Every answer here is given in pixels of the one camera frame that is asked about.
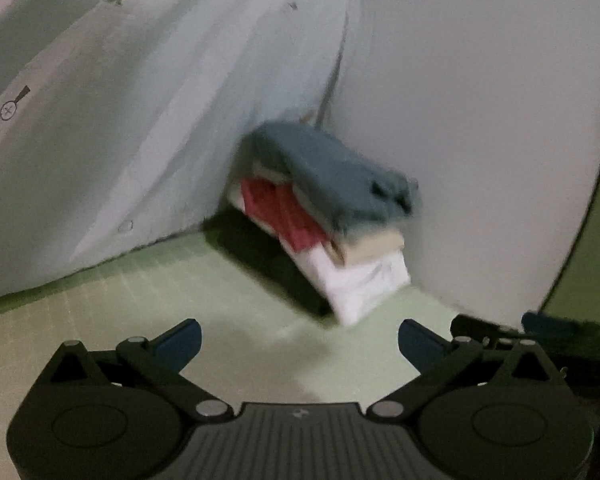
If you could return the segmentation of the red folded garment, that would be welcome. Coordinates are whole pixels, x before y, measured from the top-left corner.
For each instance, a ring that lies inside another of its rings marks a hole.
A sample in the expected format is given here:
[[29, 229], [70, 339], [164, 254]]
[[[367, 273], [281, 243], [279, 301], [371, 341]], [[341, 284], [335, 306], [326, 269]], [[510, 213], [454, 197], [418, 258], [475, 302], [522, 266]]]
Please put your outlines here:
[[290, 183], [261, 178], [240, 182], [245, 213], [268, 226], [293, 252], [305, 252], [332, 238], [300, 205]]

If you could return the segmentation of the beige folded garment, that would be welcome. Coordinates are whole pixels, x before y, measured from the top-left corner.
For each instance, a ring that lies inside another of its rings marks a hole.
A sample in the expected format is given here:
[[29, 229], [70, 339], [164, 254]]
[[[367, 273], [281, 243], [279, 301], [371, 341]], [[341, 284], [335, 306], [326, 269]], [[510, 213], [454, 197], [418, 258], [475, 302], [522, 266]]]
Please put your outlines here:
[[338, 266], [368, 263], [404, 247], [398, 229], [387, 228], [356, 235], [338, 236], [324, 245], [327, 255]]

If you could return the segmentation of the light blue carrot-print quilt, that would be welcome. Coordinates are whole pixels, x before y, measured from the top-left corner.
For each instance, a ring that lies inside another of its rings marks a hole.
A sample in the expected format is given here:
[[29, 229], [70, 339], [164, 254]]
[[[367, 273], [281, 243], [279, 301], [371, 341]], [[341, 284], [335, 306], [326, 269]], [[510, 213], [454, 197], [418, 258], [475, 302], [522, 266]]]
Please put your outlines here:
[[199, 222], [312, 118], [356, 0], [0, 0], [0, 297]]

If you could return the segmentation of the grey padded headboard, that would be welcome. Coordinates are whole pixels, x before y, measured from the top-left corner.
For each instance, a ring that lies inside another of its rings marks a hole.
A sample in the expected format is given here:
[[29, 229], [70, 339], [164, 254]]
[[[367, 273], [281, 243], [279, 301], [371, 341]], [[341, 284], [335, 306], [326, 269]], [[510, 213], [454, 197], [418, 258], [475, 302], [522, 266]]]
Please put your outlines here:
[[358, 0], [330, 106], [415, 179], [414, 282], [513, 325], [542, 306], [600, 174], [600, 0]]

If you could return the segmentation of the white folded garment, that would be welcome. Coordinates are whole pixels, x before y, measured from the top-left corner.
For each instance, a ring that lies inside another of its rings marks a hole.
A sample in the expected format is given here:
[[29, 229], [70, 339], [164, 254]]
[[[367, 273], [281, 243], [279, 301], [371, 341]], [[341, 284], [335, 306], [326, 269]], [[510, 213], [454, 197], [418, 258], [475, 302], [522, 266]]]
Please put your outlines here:
[[[232, 206], [246, 214], [240, 182], [230, 187], [227, 198]], [[302, 274], [328, 301], [338, 323], [343, 326], [360, 322], [386, 298], [411, 283], [403, 249], [357, 266], [338, 266], [327, 255], [326, 243], [305, 252], [293, 252], [268, 226], [252, 221], [279, 240]]]

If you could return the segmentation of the black folded garment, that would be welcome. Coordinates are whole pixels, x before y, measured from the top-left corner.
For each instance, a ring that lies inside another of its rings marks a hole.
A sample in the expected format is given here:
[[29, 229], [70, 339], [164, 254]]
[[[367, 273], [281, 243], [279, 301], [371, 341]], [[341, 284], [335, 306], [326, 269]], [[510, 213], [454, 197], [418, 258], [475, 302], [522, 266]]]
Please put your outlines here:
[[328, 301], [302, 274], [279, 240], [243, 212], [222, 211], [204, 220], [201, 231], [212, 246], [274, 285], [299, 308], [320, 318], [332, 314]]

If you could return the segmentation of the blue denim jeans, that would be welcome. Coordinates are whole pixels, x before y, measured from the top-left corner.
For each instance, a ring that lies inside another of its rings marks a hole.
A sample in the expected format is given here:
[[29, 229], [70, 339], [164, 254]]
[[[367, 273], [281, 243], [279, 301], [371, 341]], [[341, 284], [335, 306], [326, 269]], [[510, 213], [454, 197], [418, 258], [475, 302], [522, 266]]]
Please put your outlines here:
[[328, 232], [349, 235], [384, 228], [415, 212], [414, 180], [376, 164], [326, 132], [294, 122], [266, 122], [250, 140], [257, 162], [291, 180]]

